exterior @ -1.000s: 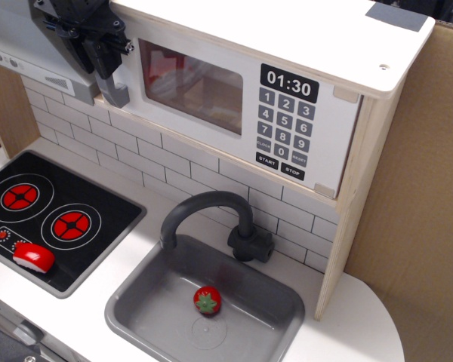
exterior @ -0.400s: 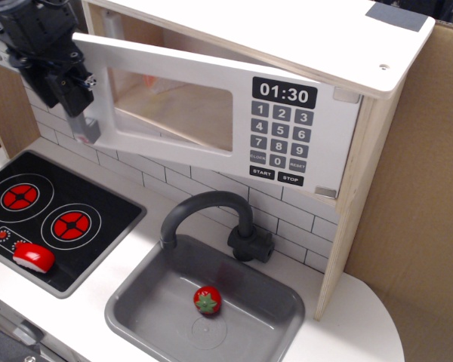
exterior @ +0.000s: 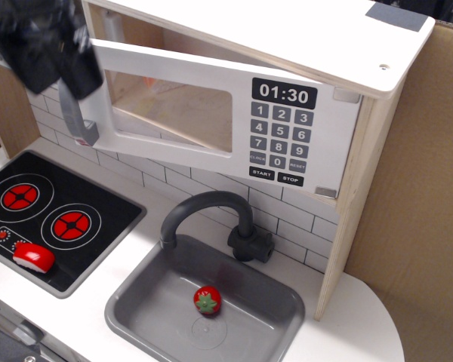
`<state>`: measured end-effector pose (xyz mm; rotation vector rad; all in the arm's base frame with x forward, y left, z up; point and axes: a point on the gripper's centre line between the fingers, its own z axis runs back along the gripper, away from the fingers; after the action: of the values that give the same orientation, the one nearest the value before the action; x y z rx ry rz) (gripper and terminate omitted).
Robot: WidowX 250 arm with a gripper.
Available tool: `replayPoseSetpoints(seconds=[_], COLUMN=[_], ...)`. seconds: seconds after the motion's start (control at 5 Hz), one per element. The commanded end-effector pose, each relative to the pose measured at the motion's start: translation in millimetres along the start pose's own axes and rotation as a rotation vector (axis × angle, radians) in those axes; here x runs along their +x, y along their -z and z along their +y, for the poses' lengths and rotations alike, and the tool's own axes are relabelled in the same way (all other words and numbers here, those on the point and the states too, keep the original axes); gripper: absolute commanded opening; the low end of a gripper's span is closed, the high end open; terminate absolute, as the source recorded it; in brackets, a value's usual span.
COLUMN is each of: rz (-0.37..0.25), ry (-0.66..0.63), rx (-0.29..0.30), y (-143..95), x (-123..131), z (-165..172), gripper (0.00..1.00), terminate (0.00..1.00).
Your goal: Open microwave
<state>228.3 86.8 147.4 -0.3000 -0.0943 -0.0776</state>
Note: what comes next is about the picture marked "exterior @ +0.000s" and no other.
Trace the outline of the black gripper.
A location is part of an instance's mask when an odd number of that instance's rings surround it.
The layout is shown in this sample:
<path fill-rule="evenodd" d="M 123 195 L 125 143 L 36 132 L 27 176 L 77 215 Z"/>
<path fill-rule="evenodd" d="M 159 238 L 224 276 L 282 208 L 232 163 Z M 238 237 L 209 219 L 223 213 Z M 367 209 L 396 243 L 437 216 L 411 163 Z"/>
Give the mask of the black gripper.
<path fill-rule="evenodd" d="M 34 94 L 61 78 L 71 94 L 83 100 L 103 84 L 85 21 L 76 5 L 76 1 L 0 1 L 0 51 Z M 35 46 L 52 43 L 64 48 L 59 71 L 38 51 L 12 48 L 27 41 Z"/>

